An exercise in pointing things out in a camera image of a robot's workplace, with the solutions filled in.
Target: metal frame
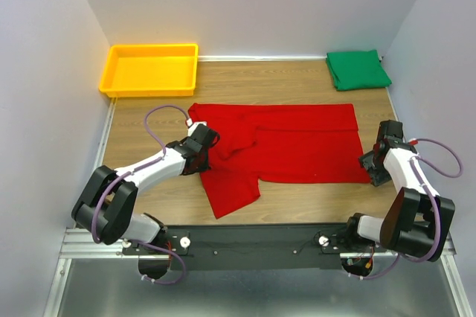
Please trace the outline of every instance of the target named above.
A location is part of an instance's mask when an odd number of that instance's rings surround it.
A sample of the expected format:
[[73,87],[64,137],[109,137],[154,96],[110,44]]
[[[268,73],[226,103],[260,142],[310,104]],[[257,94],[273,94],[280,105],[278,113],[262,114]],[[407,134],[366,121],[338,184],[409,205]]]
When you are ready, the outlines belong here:
[[[307,57],[307,60],[316,60],[319,58],[310,58]],[[201,58],[201,61],[218,61],[218,57],[210,58]],[[271,57],[268,58],[256,58],[255,60],[273,60]],[[299,57],[288,58],[285,57],[283,60],[299,60]],[[398,120],[395,108],[390,97],[390,93],[387,89],[388,98],[392,106],[395,119]],[[111,130],[112,119],[114,117],[115,107],[117,103],[117,98],[111,100],[109,104],[109,110],[106,116],[106,122],[104,124],[103,134],[101,136],[100,145],[97,151],[96,159],[94,160],[94,169],[99,167],[103,161],[104,152],[106,151],[106,145],[109,138],[109,133]],[[54,273],[53,283],[51,285],[50,294],[48,296],[44,317],[57,317],[60,312],[60,306],[62,297],[66,288],[66,283],[68,280],[69,269],[71,268],[71,262],[73,259],[104,259],[104,258],[120,258],[120,259],[142,259],[142,258],[152,258],[152,259],[167,259],[167,255],[148,255],[148,256],[125,256],[122,254],[122,242],[118,241],[115,244],[110,246],[98,245],[92,241],[90,233],[85,229],[67,229],[65,231],[65,237],[62,242],[62,248],[59,254],[59,260],[57,264],[57,269]],[[375,256],[379,255],[389,255],[392,252],[383,252],[376,253]],[[456,251],[453,246],[451,237],[448,236],[448,239],[445,243],[445,248],[443,249],[441,260],[443,263],[443,268],[448,279],[449,286],[451,288],[451,293],[455,304],[457,305],[458,313],[461,317],[473,317],[471,307],[469,306],[469,301],[466,296],[463,284],[460,279],[460,275],[457,271],[456,263],[454,261],[453,255],[456,254]],[[352,257],[353,254],[341,254],[341,257]]]
[[[103,134],[99,142],[99,147],[97,149],[96,159],[93,164],[93,171],[100,166],[103,162],[104,152],[106,151],[107,140],[109,138],[109,133],[111,132],[112,119],[114,117],[114,111],[116,109],[116,103],[118,99],[114,98],[109,103],[109,109],[106,115],[106,121],[104,122]],[[66,230],[65,237],[63,238],[62,244],[65,244],[66,236],[68,233]],[[44,317],[57,317],[60,312],[61,300],[63,293],[66,288],[66,281],[68,280],[69,269],[71,268],[71,258],[64,258],[61,255],[59,256],[57,269],[54,273],[53,283],[51,284],[50,293],[48,295],[48,300],[46,301],[45,311],[43,313]]]

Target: screw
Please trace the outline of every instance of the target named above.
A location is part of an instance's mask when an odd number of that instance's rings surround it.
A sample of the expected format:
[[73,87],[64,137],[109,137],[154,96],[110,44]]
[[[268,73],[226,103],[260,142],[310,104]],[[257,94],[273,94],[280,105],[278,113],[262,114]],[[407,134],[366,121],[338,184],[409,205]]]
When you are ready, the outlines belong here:
[[184,249],[190,246],[190,239],[188,237],[183,237],[180,239],[180,246]]
[[325,235],[321,235],[319,237],[319,245],[324,246],[324,247],[328,246],[329,245],[329,238]]
[[130,241],[127,241],[126,239],[124,239],[124,241],[122,242],[122,247],[127,249],[127,248],[130,248],[132,245],[132,243]]

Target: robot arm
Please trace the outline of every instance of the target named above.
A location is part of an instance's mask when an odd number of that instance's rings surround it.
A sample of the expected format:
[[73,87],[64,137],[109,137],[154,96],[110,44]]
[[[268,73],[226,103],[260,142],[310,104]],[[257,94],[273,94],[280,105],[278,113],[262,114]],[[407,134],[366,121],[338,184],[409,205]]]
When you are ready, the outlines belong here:
[[[71,213],[73,219],[91,231],[91,224],[104,190],[126,172],[146,167],[122,179],[114,188],[114,199],[105,201],[97,219],[97,233],[106,245],[119,239],[140,240],[151,243],[164,225],[146,214],[132,213],[138,194],[174,176],[185,176],[209,169],[208,150],[219,140],[217,132],[204,122],[195,122],[188,136],[167,144],[165,155],[161,152],[128,167],[111,170],[97,168],[86,184]],[[158,157],[162,160],[153,163]]]
[[[398,194],[384,219],[354,214],[347,226],[354,239],[370,240],[386,249],[414,257],[424,256],[433,246],[435,238],[434,212],[423,188],[425,185],[439,207],[440,239],[437,250],[429,258],[435,261],[441,255],[449,232],[454,203],[441,197],[430,185],[415,159],[417,156],[415,146],[403,141],[402,123],[382,121],[373,150],[359,161],[369,173],[373,185],[393,180]],[[412,160],[422,184],[411,166]]]

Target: gray floor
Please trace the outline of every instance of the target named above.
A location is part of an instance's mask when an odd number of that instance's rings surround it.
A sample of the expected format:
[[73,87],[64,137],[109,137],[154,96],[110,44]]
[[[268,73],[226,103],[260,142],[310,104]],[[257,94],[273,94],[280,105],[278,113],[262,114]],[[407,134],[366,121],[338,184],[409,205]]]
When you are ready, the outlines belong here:
[[[376,268],[394,257],[378,257]],[[136,260],[74,260],[60,316],[457,316],[441,262],[400,261],[374,281],[320,269],[189,272],[143,282]]]

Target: red cloth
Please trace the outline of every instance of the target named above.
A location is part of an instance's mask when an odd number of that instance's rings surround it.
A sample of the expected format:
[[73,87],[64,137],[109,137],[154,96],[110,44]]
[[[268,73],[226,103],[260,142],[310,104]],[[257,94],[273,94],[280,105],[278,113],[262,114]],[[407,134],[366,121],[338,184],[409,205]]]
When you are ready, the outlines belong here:
[[368,183],[352,104],[193,104],[194,121],[220,134],[201,173],[216,218],[260,196],[258,179],[281,183]]

